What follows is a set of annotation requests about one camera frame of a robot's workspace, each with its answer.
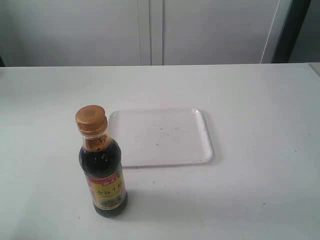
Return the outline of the white plastic tray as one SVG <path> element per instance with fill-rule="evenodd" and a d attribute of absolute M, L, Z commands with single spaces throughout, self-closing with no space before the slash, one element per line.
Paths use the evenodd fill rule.
<path fill-rule="evenodd" d="M 124 168 L 156 168 L 211 162 L 215 152 L 198 108 L 118 110 L 108 132 L 121 148 Z"/>

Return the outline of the dark soy sauce bottle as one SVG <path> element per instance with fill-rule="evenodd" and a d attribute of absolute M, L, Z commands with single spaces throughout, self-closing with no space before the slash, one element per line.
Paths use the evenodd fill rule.
<path fill-rule="evenodd" d="M 79 164 L 84 172 L 96 212 L 105 218 L 118 216 L 127 206 L 128 193 L 122 168 L 122 152 L 108 135 L 103 107 L 87 105 L 75 115 L 82 135 Z"/>

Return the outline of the dark vertical post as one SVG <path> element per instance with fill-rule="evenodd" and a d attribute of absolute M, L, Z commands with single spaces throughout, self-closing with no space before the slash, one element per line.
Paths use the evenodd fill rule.
<path fill-rule="evenodd" d="M 292 0 L 272 57 L 273 64 L 289 62 L 311 0 Z"/>

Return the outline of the white cabinet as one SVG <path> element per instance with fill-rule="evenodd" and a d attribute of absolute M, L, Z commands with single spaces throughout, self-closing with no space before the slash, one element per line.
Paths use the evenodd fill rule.
<path fill-rule="evenodd" d="M 289 0 L 3 0 L 8 67 L 270 63 Z"/>

